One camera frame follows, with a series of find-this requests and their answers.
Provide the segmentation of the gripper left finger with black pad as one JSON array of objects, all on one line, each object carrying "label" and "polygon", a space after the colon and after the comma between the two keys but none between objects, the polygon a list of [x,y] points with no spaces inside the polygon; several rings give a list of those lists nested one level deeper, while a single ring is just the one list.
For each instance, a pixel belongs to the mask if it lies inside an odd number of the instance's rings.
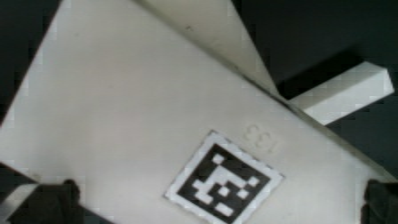
[{"label": "gripper left finger with black pad", "polygon": [[0,224],[83,224],[80,188],[60,184],[23,184],[0,201]]}]

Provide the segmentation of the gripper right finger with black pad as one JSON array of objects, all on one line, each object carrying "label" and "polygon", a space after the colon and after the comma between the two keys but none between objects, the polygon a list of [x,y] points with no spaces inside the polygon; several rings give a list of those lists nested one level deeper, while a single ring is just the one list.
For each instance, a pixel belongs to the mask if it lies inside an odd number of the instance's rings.
[{"label": "gripper right finger with black pad", "polygon": [[361,224],[398,224],[398,183],[368,181]]}]

